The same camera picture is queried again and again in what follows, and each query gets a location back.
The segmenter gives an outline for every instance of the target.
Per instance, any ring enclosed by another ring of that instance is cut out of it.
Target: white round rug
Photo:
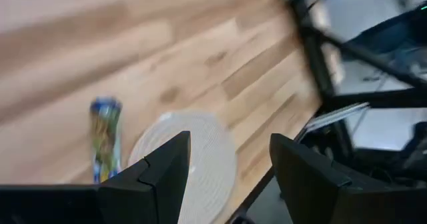
[[[227,203],[236,178],[236,150],[231,135],[209,113],[163,114],[135,144],[133,165],[181,131],[190,131],[191,156],[178,223],[211,223]]]

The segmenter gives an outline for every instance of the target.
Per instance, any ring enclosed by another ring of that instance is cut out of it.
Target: snack can
[[[98,97],[91,103],[93,181],[101,183],[120,171],[121,103],[114,97]]]

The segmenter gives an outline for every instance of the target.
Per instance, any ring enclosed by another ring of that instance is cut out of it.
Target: black object
[[[425,189],[375,180],[280,134],[270,156],[294,224],[427,222]]]
[[[183,131],[99,185],[0,185],[0,223],[177,223],[189,144]]]

